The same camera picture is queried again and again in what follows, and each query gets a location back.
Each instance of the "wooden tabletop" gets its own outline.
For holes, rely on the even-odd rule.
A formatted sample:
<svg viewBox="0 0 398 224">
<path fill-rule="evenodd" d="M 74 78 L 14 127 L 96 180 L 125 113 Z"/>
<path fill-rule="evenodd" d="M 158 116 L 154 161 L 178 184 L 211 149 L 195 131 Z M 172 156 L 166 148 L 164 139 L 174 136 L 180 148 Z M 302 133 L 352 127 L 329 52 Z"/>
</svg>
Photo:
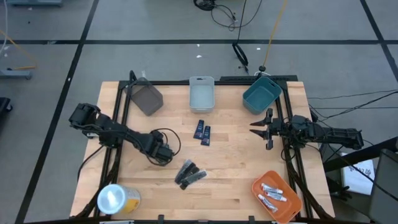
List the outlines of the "wooden tabletop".
<svg viewBox="0 0 398 224">
<path fill-rule="evenodd" d="M 101 87 L 97 105 L 108 116 L 113 113 L 117 87 L 118 82 L 103 82 Z M 279 137 L 273 137 L 274 148 L 267 151 L 266 141 L 249 132 L 253 128 L 249 124 L 264 119 L 265 112 L 253 115 L 243 107 L 242 94 L 248 86 L 216 86 L 215 109 L 208 114 L 190 112 L 189 86 L 162 85 L 156 88 L 163 94 L 163 107 L 152 116 L 146 116 L 131 102 L 127 126 L 141 133 L 171 128 L 181 138 L 181 152 L 167 166 L 157 167 L 132 144 L 125 142 L 118 183 L 137 189 L 142 200 L 136 211 L 113 218 L 154 220 L 163 214 L 168 220 L 247 220 L 248 216 L 254 215 L 256 220 L 272 220 L 252 194 L 251 186 L 269 170 L 278 172 L 287 181 L 287 169 L 280 158 L 282 143 Z M 303 83 L 288 82 L 288 91 L 293 114 L 310 118 Z M 124 98 L 123 95 L 118 121 L 121 120 Z M 284 114 L 287 114 L 282 95 L 281 99 Z M 275 104 L 272 108 L 276 118 Z M 201 146 L 200 140 L 193 139 L 199 119 L 211 126 L 210 147 Z M 166 134 L 170 147 L 177 150 L 177 138 L 172 133 Z M 98 147 L 98 139 L 88 140 L 85 157 Z M 104 152 L 81 171 L 71 215 L 80 212 L 96 192 Z M 319 151 L 306 147 L 301 152 L 308 189 L 325 211 L 334 216 Z M 181 190 L 174 178 L 186 159 L 205 169 L 208 175 Z"/>
</svg>

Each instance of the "teal bin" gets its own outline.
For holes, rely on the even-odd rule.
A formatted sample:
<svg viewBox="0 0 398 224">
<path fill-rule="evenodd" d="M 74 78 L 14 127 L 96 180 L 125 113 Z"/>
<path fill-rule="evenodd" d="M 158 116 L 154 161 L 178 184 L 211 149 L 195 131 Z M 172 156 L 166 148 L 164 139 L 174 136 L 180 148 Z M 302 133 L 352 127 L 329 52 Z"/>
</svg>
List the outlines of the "teal bin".
<svg viewBox="0 0 398 224">
<path fill-rule="evenodd" d="M 261 77 L 243 93 L 243 106 L 252 114 L 261 114 L 282 93 L 271 79 Z"/>
</svg>

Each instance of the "gray floor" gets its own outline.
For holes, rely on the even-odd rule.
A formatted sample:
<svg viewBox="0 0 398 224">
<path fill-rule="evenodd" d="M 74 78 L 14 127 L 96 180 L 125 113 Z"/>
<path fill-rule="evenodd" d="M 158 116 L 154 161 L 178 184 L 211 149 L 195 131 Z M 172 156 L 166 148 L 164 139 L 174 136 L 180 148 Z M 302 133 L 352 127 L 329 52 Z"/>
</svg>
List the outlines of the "gray floor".
<svg viewBox="0 0 398 224">
<path fill-rule="evenodd" d="M 64 7 L 9 7 L 9 35 L 16 40 L 78 40 L 93 0 L 65 0 Z M 248 1 L 245 18 L 255 12 L 258 0 Z M 240 17 L 241 0 L 219 0 Z M 385 39 L 398 39 L 397 2 L 368 1 Z M 242 29 L 242 39 L 268 39 L 282 5 L 264 0 L 260 13 Z M 0 4 L 0 29 L 4 30 L 4 6 Z M 228 24 L 222 12 L 215 18 Z M 209 12 L 184 0 L 99 0 L 88 40 L 235 39 L 238 30 L 215 24 Z M 358 0 L 289 1 L 276 39 L 376 40 Z M 10 97 L 14 111 L 0 135 L 0 223 L 13 223 L 24 197 L 45 135 L 53 117 L 76 45 L 22 45 L 38 60 L 31 80 L 0 80 L 0 96 Z M 242 44 L 249 57 L 249 72 L 262 63 L 267 45 Z M 398 45 L 388 45 L 398 58 Z M 0 68 L 29 65 L 15 47 L 0 55 Z M 26 222 L 67 218 L 76 187 L 76 172 L 83 160 L 86 139 L 68 126 L 77 103 L 96 103 L 102 81 L 125 80 L 133 69 L 150 80 L 182 80 L 194 75 L 246 75 L 238 68 L 230 44 L 85 45 L 71 80 L 42 175 L 29 207 Z M 307 96 L 349 95 L 398 89 L 398 82 L 380 45 L 282 45 L 271 48 L 267 72 L 298 75 Z M 310 100 L 312 106 L 352 107 L 378 95 Z M 372 106 L 398 106 L 390 96 Z M 320 110 L 330 115 L 341 110 Z M 363 137 L 377 143 L 398 135 L 398 109 L 356 110 L 331 118 L 328 124 L 363 130 Z M 336 215 L 350 215 L 336 205 Z"/>
</svg>

